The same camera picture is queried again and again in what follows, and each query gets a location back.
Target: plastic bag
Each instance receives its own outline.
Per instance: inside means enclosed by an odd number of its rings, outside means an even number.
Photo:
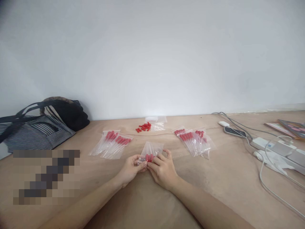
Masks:
[[[89,153],[90,156],[96,156],[102,153],[104,150],[108,149],[111,142],[116,138],[121,130],[104,130],[102,132],[102,137],[96,146]]]
[[[185,127],[184,126],[178,126],[177,128],[175,128],[175,129],[172,129],[171,130],[171,132],[172,133],[174,133],[176,136],[179,134],[179,133],[181,133],[181,132],[183,132],[183,131],[185,131]]]
[[[214,150],[215,144],[213,143],[212,139],[209,135],[205,132],[205,128],[199,128],[194,130],[195,133],[200,137],[197,148],[198,148],[198,154],[206,159],[210,159],[210,151]]]
[[[164,144],[157,142],[146,142],[138,159],[138,165],[144,161],[152,162],[153,158],[162,153]]]
[[[186,148],[193,157],[200,155],[197,149],[197,144],[198,141],[200,140],[200,137],[197,134],[195,134],[195,132],[192,129],[181,131],[176,135],[178,138],[182,140],[183,144],[186,146]]]
[[[106,159],[120,159],[124,151],[124,147],[133,139],[132,136],[118,133],[113,141],[110,142],[108,148],[101,157]]]
[[[149,116],[145,118],[145,123],[151,124],[150,131],[165,130],[164,123],[167,122],[166,116]]]

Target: book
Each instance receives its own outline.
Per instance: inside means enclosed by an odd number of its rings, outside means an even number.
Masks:
[[[292,132],[296,137],[295,139],[305,140],[305,125],[302,123],[285,121],[278,119],[278,122],[287,130]]]
[[[283,135],[287,135],[290,136],[292,138],[296,138],[296,136],[289,130],[287,130],[285,127],[283,127],[281,124],[279,123],[264,123],[265,126],[270,127],[271,129],[274,129],[280,133],[282,133]]]

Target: striped tote bag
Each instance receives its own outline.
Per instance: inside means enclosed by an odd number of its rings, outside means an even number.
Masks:
[[[49,115],[30,116],[27,112],[47,106],[48,102],[33,103],[37,106],[16,115],[0,118],[0,143],[4,142],[9,153],[14,149],[54,149],[75,134],[64,123]]]

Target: smartphone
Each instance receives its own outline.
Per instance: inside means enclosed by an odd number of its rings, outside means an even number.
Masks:
[[[224,132],[226,134],[234,135],[236,137],[241,137],[241,138],[246,138],[247,137],[245,132],[243,132],[241,130],[231,129],[230,127],[225,127]]]

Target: bag strap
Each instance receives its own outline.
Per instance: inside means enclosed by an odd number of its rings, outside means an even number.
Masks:
[[[30,107],[30,106],[33,106],[37,104],[36,107],[32,107],[32,108],[29,108],[25,113],[23,113],[26,108]],[[32,110],[36,110],[36,109],[42,109],[46,106],[50,106],[52,105],[52,101],[45,101],[45,102],[37,102],[37,103],[32,103],[31,105],[28,105],[26,108],[23,108],[21,111],[19,111],[17,114],[16,114],[16,117],[17,118],[21,118],[21,117],[24,117],[26,115],[26,113],[32,111]]]
[[[14,129],[22,126],[24,124],[24,122],[28,122],[28,121],[32,121],[35,120],[37,118],[40,118],[41,116],[35,116],[35,117],[27,117],[27,118],[21,118],[21,119],[15,119],[13,121],[13,123],[11,125],[9,125],[5,131],[0,135],[0,143],[2,143],[5,139],[8,138],[8,136],[14,131]]]
[[[32,108],[27,109],[28,107],[33,106],[35,104],[37,104],[36,107],[32,107]],[[32,121],[32,120],[35,120],[35,119],[37,119],[37,118],[42,116],[41,115],[41,116],[25,118],[24,116],[26,115],[26,113],[28,113],[28,112],[30,112],[32,110],[36,110],[36,109],[40,109],[42,107],[48,106],[49,104],[50,104],[49,101],[32,103],[31,105],[27,106],[26,108],[23,108],[16,115],[0,118],[0,123],[5,123],[5,122],[11,122],[12,123],[0,135],[0,143],[2,143],[6,138],[8,138],[8,136],[14,131],[14,129],[22,126],[24,122]]]

